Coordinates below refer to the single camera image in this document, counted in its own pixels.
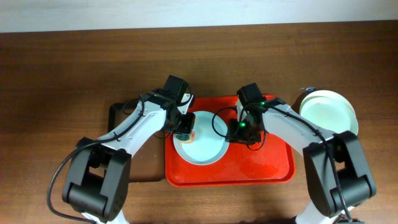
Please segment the light blue plate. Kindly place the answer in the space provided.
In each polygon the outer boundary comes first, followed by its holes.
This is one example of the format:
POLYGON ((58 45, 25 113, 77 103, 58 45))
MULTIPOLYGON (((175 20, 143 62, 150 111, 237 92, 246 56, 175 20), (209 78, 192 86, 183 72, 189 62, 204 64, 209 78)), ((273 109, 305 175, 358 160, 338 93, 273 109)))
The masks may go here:
POLYGON ((227 152, 229 143, 225 137, 215 133, 215 127, 219 133, 227 131, 226 123, 209 111, 195 111, 195 132, 194 142, 191 144, 182 144, 173 137, 174 148, 179 156, 194 165, 205 166, 220 160, 227 152))

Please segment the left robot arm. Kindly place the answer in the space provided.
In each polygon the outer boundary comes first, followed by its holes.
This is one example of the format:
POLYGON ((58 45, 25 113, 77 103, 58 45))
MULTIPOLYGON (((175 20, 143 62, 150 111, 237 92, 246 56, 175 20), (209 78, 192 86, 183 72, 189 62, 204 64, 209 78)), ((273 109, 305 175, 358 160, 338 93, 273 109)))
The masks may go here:
POLYGON ((87 223, 126 223, 122 207, 130 183, 131 162, 156 132, 191 134, 195 115, 188 111, 193 90, 169 76, 162 88, 140 95, 134 111, 96 140, 82 138, 60 167, 70 163, 62 200, 87 223))

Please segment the green and yellow sponge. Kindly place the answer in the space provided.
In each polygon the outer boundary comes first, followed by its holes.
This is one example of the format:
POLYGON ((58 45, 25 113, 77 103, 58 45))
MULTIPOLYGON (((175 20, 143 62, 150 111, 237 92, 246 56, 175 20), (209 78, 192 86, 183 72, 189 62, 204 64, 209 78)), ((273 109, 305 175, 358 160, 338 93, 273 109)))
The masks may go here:
POLYGON ((194 142, 195 132, 191 131, 190 134, 175 134, 174 138, 182 144, 191 144, 194 142))

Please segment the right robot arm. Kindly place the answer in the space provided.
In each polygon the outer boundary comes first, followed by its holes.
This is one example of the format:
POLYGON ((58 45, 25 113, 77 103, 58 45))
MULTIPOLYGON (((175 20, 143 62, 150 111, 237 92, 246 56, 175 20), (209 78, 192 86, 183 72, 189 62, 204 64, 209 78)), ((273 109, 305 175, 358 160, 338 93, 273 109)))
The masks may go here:
POLYGON ((303 156, 311 202, 295 223, 359 223, 350 211, 375 196, 376 183, 357 135, 321 128, 284 100, 268 100, 255 83, 241 87, 228 123, 230 143, 249 147, 272 134, 303 156))

